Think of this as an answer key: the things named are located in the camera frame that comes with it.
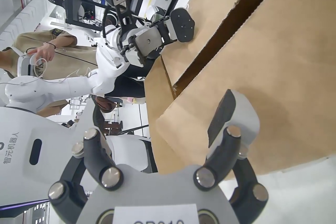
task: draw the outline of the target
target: torn cardboard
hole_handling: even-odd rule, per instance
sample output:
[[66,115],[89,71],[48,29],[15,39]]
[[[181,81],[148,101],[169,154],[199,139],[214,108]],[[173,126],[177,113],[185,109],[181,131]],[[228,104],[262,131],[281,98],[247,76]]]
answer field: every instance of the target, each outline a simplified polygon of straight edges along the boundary
[[161,57],[157,58],[144,81],[146,106],[152,150],[157,170],[160,174],[169,174],[185,167],[181,158],[157,133],[156,120],[173,102],[172,89]]
[[257,174],[335,153],[335,19],[335,0],[264,0],[156,121],[158,133],[184,164],[203,164],[230,88],[260,119],[248,155]]
[[196,23],[193,41],[176,42],[162,51],[163,62],[171,84],[177,89],[177,96],[261,2],[262,0],[189,1],[188,11]]

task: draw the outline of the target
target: person's hand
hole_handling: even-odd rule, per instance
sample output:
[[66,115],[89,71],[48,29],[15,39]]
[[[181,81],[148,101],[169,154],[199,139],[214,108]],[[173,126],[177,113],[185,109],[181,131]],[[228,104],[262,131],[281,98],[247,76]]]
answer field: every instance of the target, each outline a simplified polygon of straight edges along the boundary
[[35,63],[43,58],[47,62],[52,61],[55,56],[55,47],[52,44],[43,44],[43,46],[33,49],[27,53],[28,55],[36,54]]

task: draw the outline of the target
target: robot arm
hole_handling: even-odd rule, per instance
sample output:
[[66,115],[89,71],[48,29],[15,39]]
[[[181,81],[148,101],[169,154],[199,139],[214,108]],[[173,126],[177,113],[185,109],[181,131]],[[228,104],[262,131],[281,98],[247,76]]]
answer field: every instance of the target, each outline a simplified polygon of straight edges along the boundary
[[[146,174],[128,165],[116,165],[103,146],[102,134],[88,127],[80,152],[74,153],[59,181],[50,187],[48,195],[52,206],[66,224],[112,223],[119,206],[131,209],[134,206],[183,204],[196,204],[200,224],[251,224],[263,211],[268,193],[258,183],[247,158],[239,158],[240,142],[246,135],[252,138],[258,133],[253,125],[259,123],[258,116],[247,102],[238,92],[228,90],[208,129],[209,149],[215,144],[215,151],[209,151],[203,166],[189,165],[169,175]],[[247,116],[253,118],[251,126],[246,126]],[[246,126],[245,131],[239,126]],[[211,139],[217,136],[222,138],[219,145]],[[89,202],[79,185],[85,169],[98,183]],[[238,187],[228,200],[218,183],[231,169]],[[137,217],[134,216],[132,223],[139,220],[146,223]],[[155,220],[151,215],[147,217],[150,218],[147,221]]]
[[[10,100],[7,106],[36,112],[48,104],[86,94],[103,96],[113,91],[114,82],[130,64],[143,67],[150,52],[175,41],[189,42],[193,38],[195,23],[187,10],[175,9],[169,17],[154,23],[144,22],[137,27],[136,18],[130,9],[130,0],[107,0],[111,6],[105,9],[103,32],[97,40],[97,69],[89,76],[60,80],[42,80],[34,77],[34,59],[20,55],[18,77],[6,86]],[[109,9],[114,5],[120,27],[105,27]]]

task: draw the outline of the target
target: metal screw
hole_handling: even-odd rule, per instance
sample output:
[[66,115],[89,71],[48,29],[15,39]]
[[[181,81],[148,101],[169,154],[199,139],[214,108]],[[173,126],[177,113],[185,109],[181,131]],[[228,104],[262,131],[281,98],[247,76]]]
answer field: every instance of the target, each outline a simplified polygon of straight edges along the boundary
[[74,155],[79,155],[80,153],[83,152],[83,149],[84,149],[83,142],[77,142],[74,146],[72,146],[71,152]]
[[48,192],[48,196],[50,199],[55,200],[62,196],[64,193],[64,185],[60,182],[54,183]]
[[84,139],[92,139],[97,135],[98,131],[95,128],[89,128],[84,132]]
[[269,193],[267,192],[267,189],[261,184],[256,184],[253,187],[253,195],[257,200],[263,202],[267,201],[269,198]]
[[240,137],[241,135],[240,128],[238,128],[237,126],[228,126],[227,131],[230,136],[233,136],[236,138]]
[[216,220],[208,214],[201,214],[198,216],[199,224],[216,224]]
[[213,176],[213,173],[205,167],[197,170],[196,180],[202,187],[205,188],[210,188],[215,184],[215,177]]
[[114,187],[120,180],[120,172],[115,167],[107,169],[102,176],[102,185],[104,187]]
[[98,224],[111,224],[113,222],[114,210],[108,210],[98,220]]

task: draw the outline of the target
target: beige vest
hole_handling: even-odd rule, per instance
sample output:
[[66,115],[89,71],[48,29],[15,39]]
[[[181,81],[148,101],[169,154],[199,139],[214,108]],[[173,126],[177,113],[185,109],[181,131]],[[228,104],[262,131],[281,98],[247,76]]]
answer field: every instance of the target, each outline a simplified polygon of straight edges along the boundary
[[[45,32],[28,32],[20,34],[14,42],[13,47],[19,49],[21,52],[28,52],[41,47],[43,43],[55,39],[58,35],[71,36],[71,34],[58,29]],[[17,77],[18,55],[14,51],[11,54],[15,63],[9,72],[13,77]],[[40,62],[35,67],[35,73],[37,76],[43,74],[44,80],[54,80],[65,78],[70,74],[70,77],[85,75],[90,70],[96,68],[96,48],[71,45],[56,49],[54,59],[48,63]],[[61,106],[63,108],[66,105],[67,101],[62,100],[54,102],[49,106]]]

